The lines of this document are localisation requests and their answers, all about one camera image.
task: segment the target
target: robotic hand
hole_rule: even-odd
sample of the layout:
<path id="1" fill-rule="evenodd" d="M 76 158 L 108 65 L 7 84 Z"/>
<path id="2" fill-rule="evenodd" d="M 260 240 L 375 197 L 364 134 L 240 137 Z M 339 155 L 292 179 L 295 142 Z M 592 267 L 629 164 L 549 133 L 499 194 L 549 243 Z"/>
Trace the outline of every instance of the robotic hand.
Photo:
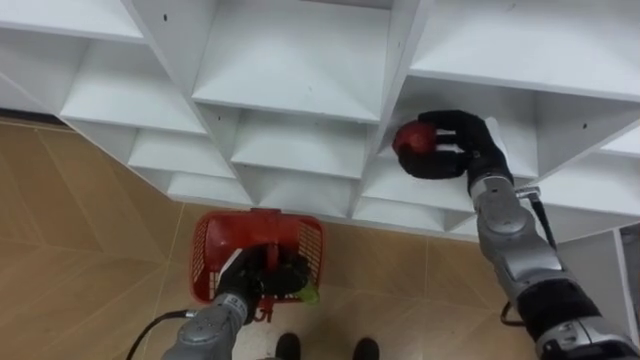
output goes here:
<path id="1" fill-rule="evenodd" d="M 443 144 L 461 152 L 443 150 Z M 463 111 L 423 113 L 400 128 L 393 148 L 402 168 L 417 178 L 447 179 L 466 171 L 480 248 L 540 359 L 640 359 L 633 342 L 602 318 L 555 249 L 537 234 L 519 197 L 539 191 L 514 189 L 505 156 L 482 119 Z"/>
<path id="2" fill-rule="evenodd" d="M 267 247 L 242 250 L 220 277 L 213 303 L 178 332 L 163 360 L 230 360 L 236 335 L 251 323 L 263 295 L 282 297 L 302 290 L 310 269 L 304 257 L 279 248 L 279 265 L 266 271 Z"/>

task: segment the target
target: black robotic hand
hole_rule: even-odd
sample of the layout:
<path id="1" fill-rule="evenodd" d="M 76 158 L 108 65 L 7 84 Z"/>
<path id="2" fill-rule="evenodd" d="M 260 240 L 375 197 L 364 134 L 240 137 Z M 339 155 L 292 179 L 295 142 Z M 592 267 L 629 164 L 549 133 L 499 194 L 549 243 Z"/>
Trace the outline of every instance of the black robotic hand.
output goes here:
<path id="1" fill-rule="evenodd" d="M 434 142 L 430 149 L 417 149 L 406 141 L 403 132 L 416 126 L 427 125 Z M 457 145 L 462 152 L 438 150 L 437 145 Z M 513 183 L 513 176 L 502 151 L 496 146 L 484 120 L 461 110 L 429 111 L 398 130 L 393 144 L 402 168 L 421 179 L 449 179 L 467 172 L 468 185 L 485 174 L 506 176 Z"/>
<path id="2" fill-rule="evenodd" d="M 269 246 L 258 245 L 243 249 L 222 273 L 216 296 L 232 293 L 247 302 L 249 324 L 255 317 L 258 303 L 264 295 L 279 298 L 302 290 L 309 279 L 306 258 L 278 247 L 278 266 L 267 270 Z"/>

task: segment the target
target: green object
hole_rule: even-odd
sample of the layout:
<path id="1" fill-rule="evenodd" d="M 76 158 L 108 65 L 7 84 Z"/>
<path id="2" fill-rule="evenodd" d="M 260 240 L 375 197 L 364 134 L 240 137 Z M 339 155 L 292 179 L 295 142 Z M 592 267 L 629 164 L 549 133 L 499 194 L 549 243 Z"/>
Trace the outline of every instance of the green object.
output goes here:
<path id="1" fill-rule="evenodd" d="M 307 282 L 307 285 L 302 288 L 302 290 L 296 293 L 296 296 L 302 300 L 305 304 L 315 305 L 320 301 L 320 293 L 318 293 L 318 288 L 313 285 L 311 279 Z"/>

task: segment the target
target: white shelf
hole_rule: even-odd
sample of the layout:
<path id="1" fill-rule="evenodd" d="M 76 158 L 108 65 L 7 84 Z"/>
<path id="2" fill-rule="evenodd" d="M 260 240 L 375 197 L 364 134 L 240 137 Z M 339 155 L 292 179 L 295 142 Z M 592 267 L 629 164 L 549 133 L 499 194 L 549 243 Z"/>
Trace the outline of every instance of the white shelf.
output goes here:
<path id="1" fill-rule="evenodd" d="M 349 180 L 248 166 L 240 167 L 238 172 L 259 206 L 337 218 L 347 216 L 353 192 Z"/>
<path id="2" fill-rule="evenodd" d="M 360 178 L 367 129 L 363 125 L 267 112 L 247 112 L 231 161 Z"/>
<path id="3" fill-rule="evenodd" d="M 613 140 L 600 150 L 608 154 L 640 158 L 640 127 L 636 127 Z"/>
<path id="4" fill-rule="evenodd" d="M 194 98 L 377 122 L 389 12 L 299 0 L 223 0 Z"/>
<path id="5" fill-rule="evenodd" d="M 206 134 L 151 50 L 136 44 L 93 41 L 61 117 Z"/>
<path id="6" fill-rule="evenodd" d="M 0 0 L 0 27 L 143 42 L 120 0 Z"/>
<path id="7" fill-rule="evenodd" d="M 451 229 L 453 234 L 466 235 L 474 237 L 477 241 L 478 237 L 478 220 L 476 216 L 471 217 L 469 220 L 461 223 L 459 226 Z"/>
<path id="8" fill-rule="evenodd" d="M 201 135 L 141 130 L 129 165 L 235 179 L 211 140 Z"/>
<path id="9" fill-rule="evenodd" d="M 407 78 L 380 155 L 395 159 L 391 141 L 400 126 L 420 113 L 461 109 L 483 119 L 494 118 L 508 154 L 514 176 L 538 176 L 535 93 L 497 86 L 466 84 L 454 81 Z"/>
<path id="10" fill-rule="evenodd" d="M 167 194 L 175 199 L 198 202 L 197 199 L 213 202 L 251 205 L 251 200 L 235 179 L 176 173 L 171 178 Z"/>
<path id="11" fill-rule="evenodd" d="M 0 108 L 46 113 L 46 110 L 30 96 L 20 91 L 7 78 L 0 74 Z"/>
<path id="12" fill-rule="evenodd" d="M 376 159 L 364 178 L 363 196 L 456 211 L 473 211 L 467 179 L 422 180 L 408 175 L 397 161 Z"/>
<path id="13" fill-rule="evenodd" d="M 74 130 L 123 164 L 127 163 L 138 129 L 86 121 L 67 121 Z"/>
<path id="14" fill-rule="evenodd" d="M 421 205 L 363 197 L 354 220 L 444 232 L 445 211 Z"/>
<path id="15" fill-rule="evenodd" d="M 640 215 L 640 166 L 634 158 L 592 154 L 539 183 L 545 203 Z"/>
<path id="16" fill-rule="evenodd" d="M 640 3 L 437 0 L 410 73 L 640 101 Z"/>

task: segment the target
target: person's foot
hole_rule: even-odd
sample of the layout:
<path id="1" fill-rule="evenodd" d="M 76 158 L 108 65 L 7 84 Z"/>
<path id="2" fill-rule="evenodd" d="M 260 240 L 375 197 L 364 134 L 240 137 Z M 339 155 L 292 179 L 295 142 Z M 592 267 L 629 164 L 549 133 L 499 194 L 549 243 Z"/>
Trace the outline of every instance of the person's foot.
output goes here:
<path id="1" fill-rule="evenodd" d="M 300 339 L 296 334 L 286 333 L 278 339 L 276 357 L 282 360 L 300 360 Z"/>
<path id="2" fill-rule="evenodd" d="M 378 343 L 370 338 L 360 339 L 353 351 L 353 360 L 379 360 L 380 349 Z"/>

